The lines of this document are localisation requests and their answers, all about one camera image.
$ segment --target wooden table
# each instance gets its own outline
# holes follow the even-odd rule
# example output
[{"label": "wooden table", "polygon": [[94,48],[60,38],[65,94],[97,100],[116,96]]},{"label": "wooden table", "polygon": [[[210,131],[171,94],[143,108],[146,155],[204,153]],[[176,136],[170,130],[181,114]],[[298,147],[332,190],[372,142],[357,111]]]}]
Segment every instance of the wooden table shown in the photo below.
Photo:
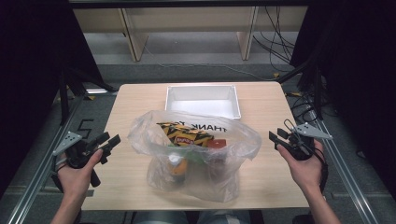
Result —
[{"label": "wooden table", "polygon": [[[240,195],[227,203],[213,203],[178,192],[150,187],[146,174],[151,161],[137,154],[127,135],[133,120],[150,110],[165,107],[168,86],[235,85],[242,118],[240,121],[262,135],[262,147],[253,161],[240,170]],[[106,131],[119,134],[121,143],[112,150],[108,163],[95,170],[102,184],[83,204],[83,210],[205,210],[307,207],[293,182],[284,159],[268,140],[268,132],[284,128],[293,120],[285,95],[277,82],[128,84],[120,88]]]}]

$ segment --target human hand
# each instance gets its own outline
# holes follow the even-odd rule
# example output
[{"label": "human hand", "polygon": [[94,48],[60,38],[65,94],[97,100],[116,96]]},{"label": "human hand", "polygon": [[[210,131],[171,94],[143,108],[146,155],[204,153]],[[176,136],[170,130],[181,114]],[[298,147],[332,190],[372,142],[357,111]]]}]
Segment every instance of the human hand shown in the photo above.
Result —
[{"label": "human hand", "polygon": [[64,197],[85,198],[91,183],[91,172],[101,159],[102,154],[103,150],[98,149],[81,169],[74,169],[66,164],[58,171],[58,177],[64,190]]},{"label": "human hand", "polygon": [[[314,140],[314,144],[315,148],[323,152],[323,145],[319,141]],[[297,161],[281,145],[277,145],[277,150],[288,163],[291,176],[302,191],[319,189],[322,164],[316,156],[312,156],[306,161]]]}]

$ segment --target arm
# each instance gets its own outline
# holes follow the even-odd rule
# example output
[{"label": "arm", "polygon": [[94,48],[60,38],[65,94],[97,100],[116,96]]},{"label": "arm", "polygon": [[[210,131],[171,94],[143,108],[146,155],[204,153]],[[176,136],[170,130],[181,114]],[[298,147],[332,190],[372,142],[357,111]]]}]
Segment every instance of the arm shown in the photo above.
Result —
[{"label": "arm", "polygon": [[[315,148],[323,152],[322,144],[316,140]],[[293,180],[307,199],[315,223],[341,223],[320,192],[321,162],[318,158],[313,156],[306,161],[297,161],[281,145],[277,149],[288,163]]]},{"label": "arm", "polygon": [[97,150],[88,163],[81,169],[73,169],[66,165],[58,171],[64,189],[64,197],[51,223],[74,223],[84,203],[88,186],[91,182],[93,167],[102,157],[103,150]]}]

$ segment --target clear plastic bag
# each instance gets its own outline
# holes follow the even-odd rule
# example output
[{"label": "clear plastic bag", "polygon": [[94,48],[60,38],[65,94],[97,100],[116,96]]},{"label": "clear plastic bag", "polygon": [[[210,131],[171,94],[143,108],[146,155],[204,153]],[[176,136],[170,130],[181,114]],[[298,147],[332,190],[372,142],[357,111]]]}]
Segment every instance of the clear plastic bag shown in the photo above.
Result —
[{"label": "clear plastic bag", "polygon": [[[226,146],[172,146],[158,124],[162,122],[204,130],[215,139],[225,139]],[[149,185],[223,203],[238,196],[239,167],[245,159],[252,160],[262,145],[261,136],[242,122],[178,111],[149,111],[134,120],[128,139],[137,153],[152,156]]]}]

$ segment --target white tray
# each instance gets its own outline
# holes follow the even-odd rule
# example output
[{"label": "white tray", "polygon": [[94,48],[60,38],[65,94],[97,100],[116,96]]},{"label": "white tray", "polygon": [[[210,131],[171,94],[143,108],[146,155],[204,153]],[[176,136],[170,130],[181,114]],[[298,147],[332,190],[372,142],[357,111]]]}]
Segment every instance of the white tray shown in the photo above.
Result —
[{"label": "white tray", "polygon": [[241,119],[236,88],[224,86],[170,86],[165,110]]}]

